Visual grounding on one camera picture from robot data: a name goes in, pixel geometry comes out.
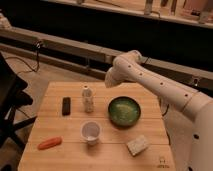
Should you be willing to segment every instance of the chair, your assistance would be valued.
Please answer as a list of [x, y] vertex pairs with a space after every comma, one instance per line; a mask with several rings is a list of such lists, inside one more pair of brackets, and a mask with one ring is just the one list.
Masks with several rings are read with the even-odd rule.
[[33, 99], [23, 92], [27, 83], [18, 77], [0, 53], [0, 147], [10, 137], [21, 149], [24, 142], [16, 135], [16, 131], [32, 124], [36, 117], [14, 123], [16, 109], [23, 105], [31, 105]]

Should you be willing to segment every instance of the gray floor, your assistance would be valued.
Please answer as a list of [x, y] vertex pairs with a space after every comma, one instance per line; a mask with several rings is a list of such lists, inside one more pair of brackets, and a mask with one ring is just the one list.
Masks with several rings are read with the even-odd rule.
[[[5, 57], [14, 56], [12, 54], [3, 53]], [[22, 58], [31, 66], [35, 66], [35, 61]], [[7, 60], [11, 68], [15, 72], [28, 70], [28, 68], [18, 60]], [[67, 71], [61, 68], [40, 64], [38, 73], [21, 74], [24, 80], [28, 82], [26, 92], [34, 99], [33, 105], [22, 107], [29, 116], [35, 116], [41, 104], [43, 95], [50, 81], [102, 81], [93, 77], [85, 76], [79, 73]], [[25, 118], [23, 114], [16, 115], [16, 121]], [[176, 164], [177, 171], [184, 171], [187, 168], [187, 160], [190, 151], [193, 124], [188, 121], [181, 113], [170, 108], [164, 117], [166, 129], [171, 137], [171, 148]], [[18, 131], [18, 134], [24, 141], [27, 141], [31, 127]], [[4, 146], [0, 149], [0, 168], [9, 163], [13, 170], [17, 170], [22, 151], [8, 139]]]

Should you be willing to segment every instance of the metal rail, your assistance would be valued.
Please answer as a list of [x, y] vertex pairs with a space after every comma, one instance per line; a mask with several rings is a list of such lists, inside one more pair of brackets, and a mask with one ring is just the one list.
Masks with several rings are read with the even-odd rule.
[[[121, 51], [101, 46], [96, 46], [84, 42], [69, 40], [57, 36], [47, 35], [15, 27], [8, 30], [0, 29], [0, 37], [34, 46], [38, 42], [42, 41], [44, 44], [44, 48], [48, 50], [59, 51], [69, 54], [70, 56], [73, 55], [75, 57], [83, 57], [88, 60], [94, 60], [106, 64], [112, 64], [113, 59], [119, 54], [123, 53]], [[3, 44], [1, 42], [0, 50], [14, 53], [23, 57], [35, 59], [35, 53], [33, 51], [17, 48], [8, 44]], [[45, 63], [88, 74], [97, 78], [104, 78], [105, 73], [101, 70], [99, 71], [97, 69], [88, 68], [88, 66], [77, 65], [65, 60], [61, 60], [59, 58], [52, 58], [51, 56], [44, 54], [41, 54], [40, 56], [41, 61]], [[146, 61], [145, 67], [149, 68], [152, 71], [158, 72], [164, 76], [167, 76], [185, 84], [191, 84], [201, 88], [213, 90], [212, 72], [152, 58], [149, 58], [148, 60], [147, 59], [148, 57], [143, 57], [144, 62]]]

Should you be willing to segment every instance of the wooden table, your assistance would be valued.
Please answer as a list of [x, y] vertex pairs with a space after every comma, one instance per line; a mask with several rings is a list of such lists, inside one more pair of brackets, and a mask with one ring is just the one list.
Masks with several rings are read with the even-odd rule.
[[[82, 88], [89, 86], [94, 94], [95, 110], [84, 112]], [[71, 115], [61, 115], [61, 102], [71, 97]], [[128, 129], [114, 127], [108, 119], [107, 107], [117, 96], [134, 98], [141, 106], [142, 115], [137, 124]], [[101, 125], [100, 141], [88, 147], [81, 137], [86, 121]], [[148, 149], [132, 157], [126, 142], [139, 135], [150, 142]], [[59, 146], [39, 151], [37, 145], [48, 138], [61, 136]], [[52, 82], [38, 112], [28, 143], [22, 155], [19, 171], [173, 171], [173, 157], [157, 97], [136, 83], [123, 83], [106, 89], [104, 83]]]

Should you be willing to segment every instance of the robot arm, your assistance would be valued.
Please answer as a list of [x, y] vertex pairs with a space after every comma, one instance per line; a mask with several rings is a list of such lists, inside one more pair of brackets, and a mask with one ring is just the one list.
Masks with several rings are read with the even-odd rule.
[[212, 100], [193, 88], [141, 67], [141, 58], [141, 54], [135, 50], [117, 56], [113, 67], [106, 74], [106, 87], [118, 85], [130, 78], [165, 99], [191, 121], [194, 121], [198, 111]]
[[106, 74], [106, 87], [113, 87], [125, 79], [132, 79], [155, 95], [167, 100], [195, 125], [189, 171], [213, 170], [212, 98], [143, 68], [139, 65], [141, 57], [141, 54], [135, 50], [117, 56], [113, 61], [113, 67]]

